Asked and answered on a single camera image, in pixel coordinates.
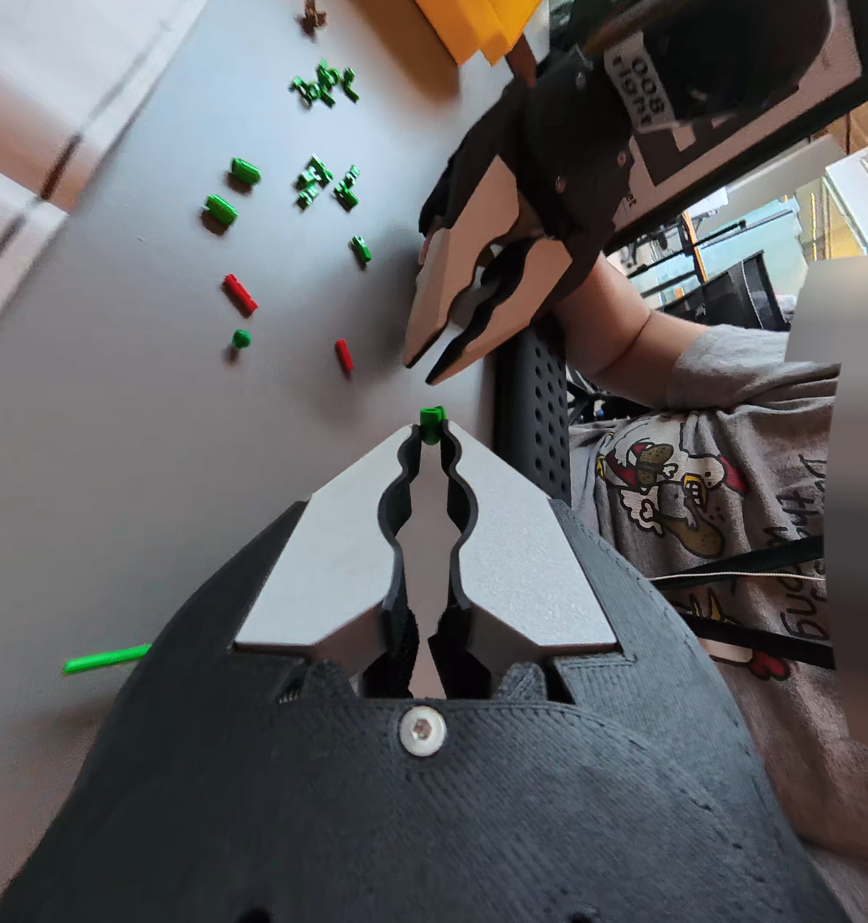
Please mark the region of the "green lego stick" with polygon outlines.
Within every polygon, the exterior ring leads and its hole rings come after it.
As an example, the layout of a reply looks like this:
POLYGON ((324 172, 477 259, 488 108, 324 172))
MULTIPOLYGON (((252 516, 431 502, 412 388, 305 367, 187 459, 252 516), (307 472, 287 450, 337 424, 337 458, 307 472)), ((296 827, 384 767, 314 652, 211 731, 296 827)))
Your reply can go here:
POLYGON ((120 664, 135 663, 142 659, 150 650, 151 644, 142 644, 129 648, 73 657, 63 663, 61 673, 62 675, 76 675, 120 664))

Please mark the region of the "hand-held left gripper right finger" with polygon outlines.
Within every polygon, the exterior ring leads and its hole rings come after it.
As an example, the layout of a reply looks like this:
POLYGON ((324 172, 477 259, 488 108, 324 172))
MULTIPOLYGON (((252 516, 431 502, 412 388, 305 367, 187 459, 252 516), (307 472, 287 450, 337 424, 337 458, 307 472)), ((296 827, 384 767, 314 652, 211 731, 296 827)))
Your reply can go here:
POLYGON ((618 652, 549 496, 455 422, 441 424, 440 460, 459 533, 432 636, 445 695, 489 698, 517 663, 618 652))

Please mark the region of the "cluster of green lego connectors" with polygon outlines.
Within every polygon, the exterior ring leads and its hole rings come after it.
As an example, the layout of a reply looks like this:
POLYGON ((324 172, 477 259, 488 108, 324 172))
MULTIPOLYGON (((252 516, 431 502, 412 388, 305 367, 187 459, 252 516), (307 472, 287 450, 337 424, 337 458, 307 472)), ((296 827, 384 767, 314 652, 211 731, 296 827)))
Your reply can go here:
POLYGON ((359 178, 360 169, 352 164, 341 177, 336 179, 328 166, 313 155, 293 182, 293 189, 296 192, 295 204, 301 212, 304 212, 315 203, 323 191, 330 189, 335 200, 347 212, 352 211, 359 205, 359 197, 356 193, 359 178))
POLYGON ((350 102, 360 101, 356 78, 357 72, 353 67, 338 69, 323 59, 316 64, 313 78, 295 75, 288 84, 288 91, 299 98, 300 103, 307 109, 312 109, 316 104, 334 108, 337 101, 336 93, 344 95, 350 102))

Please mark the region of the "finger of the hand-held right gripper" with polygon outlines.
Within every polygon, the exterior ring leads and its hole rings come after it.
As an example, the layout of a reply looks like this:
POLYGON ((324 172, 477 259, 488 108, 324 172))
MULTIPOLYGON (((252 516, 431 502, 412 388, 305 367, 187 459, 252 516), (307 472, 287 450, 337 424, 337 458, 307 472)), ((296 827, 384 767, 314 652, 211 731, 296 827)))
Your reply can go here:
POLYGON ((501 250, 482 275, 485 293, 472 317, 426 377, 436 386, 494 352, 526 328, 563 277, 571 257, 558 239, 521 239, 501 250))
POLYGON ((440 338, 456 299, 474 283, 481 253, 506 235, 519 217, 515 177, 495 158, 454 224, 430 238, 405 332, 406 367, 413 367, 440 338))

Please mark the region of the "yellow plastic bin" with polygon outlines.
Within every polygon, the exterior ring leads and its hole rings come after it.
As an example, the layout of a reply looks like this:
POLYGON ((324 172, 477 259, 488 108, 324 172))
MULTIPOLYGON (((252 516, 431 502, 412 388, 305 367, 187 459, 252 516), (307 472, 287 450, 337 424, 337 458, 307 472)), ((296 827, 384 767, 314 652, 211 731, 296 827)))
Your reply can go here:
POLYGON ((520 40, 540 1, 417 1, 458 66, 477 54, 494 65, 520 40))

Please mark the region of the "black background desk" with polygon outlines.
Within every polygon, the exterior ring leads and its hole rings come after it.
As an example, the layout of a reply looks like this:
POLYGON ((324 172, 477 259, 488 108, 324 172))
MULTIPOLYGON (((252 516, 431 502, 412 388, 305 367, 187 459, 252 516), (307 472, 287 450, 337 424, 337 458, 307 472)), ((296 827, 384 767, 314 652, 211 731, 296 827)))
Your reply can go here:
POLYGON ((719 211, 686 211, 611 252, 645 303, 661 314, 715 327, 789 329, 791 308, 769 263, 792 251, 801 232, 797 199, 774 200, 726 221, 719 211))

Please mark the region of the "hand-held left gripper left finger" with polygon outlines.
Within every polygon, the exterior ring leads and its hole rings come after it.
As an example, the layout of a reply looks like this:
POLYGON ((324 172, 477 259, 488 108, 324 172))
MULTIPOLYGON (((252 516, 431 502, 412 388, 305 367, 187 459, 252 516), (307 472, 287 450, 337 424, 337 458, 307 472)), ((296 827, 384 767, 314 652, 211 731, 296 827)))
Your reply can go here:
POLYGON ((235 648, 332 661, 372 698, 407 698, 417 621, 398 535, 412 515, 416 476, 417 427, 410 424, 313 493, 235 648))

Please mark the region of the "person's right forearm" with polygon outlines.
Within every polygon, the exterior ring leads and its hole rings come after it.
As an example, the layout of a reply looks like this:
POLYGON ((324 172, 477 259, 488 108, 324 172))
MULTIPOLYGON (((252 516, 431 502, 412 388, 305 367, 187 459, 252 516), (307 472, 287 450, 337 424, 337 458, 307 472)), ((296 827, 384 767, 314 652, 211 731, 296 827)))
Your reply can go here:
POLYGON ((603 390, 654 409, 667 405, 676 363, 707 330, 650 308, 605 255, 552 314, 571 367, 603 390))

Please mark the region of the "black framed marker sign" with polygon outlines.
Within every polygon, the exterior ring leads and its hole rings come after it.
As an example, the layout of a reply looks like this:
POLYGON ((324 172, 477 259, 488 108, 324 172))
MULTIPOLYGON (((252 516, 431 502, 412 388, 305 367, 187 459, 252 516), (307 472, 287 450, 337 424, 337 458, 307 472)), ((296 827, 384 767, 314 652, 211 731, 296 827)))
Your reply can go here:
POLYGON ((640 123, 608 252, 868 101, 868 1, 575 2, 564 43, 640 123))

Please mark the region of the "grey printed t-shirt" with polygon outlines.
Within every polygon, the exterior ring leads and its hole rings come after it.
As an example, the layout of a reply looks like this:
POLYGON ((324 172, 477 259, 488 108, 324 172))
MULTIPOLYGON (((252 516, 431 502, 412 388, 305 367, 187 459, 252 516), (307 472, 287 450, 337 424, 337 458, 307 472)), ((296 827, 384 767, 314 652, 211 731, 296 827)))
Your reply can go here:
MULTIPOLYGON (((649 577, 821 536, 839 366, 787 363, 786 341, 707 329, 651 412, 574 427, 585 527, 649 577)), ((851 920, 868 921, 868 747, 847 731, 836 673, 709 647, 788 820, 851 920)))

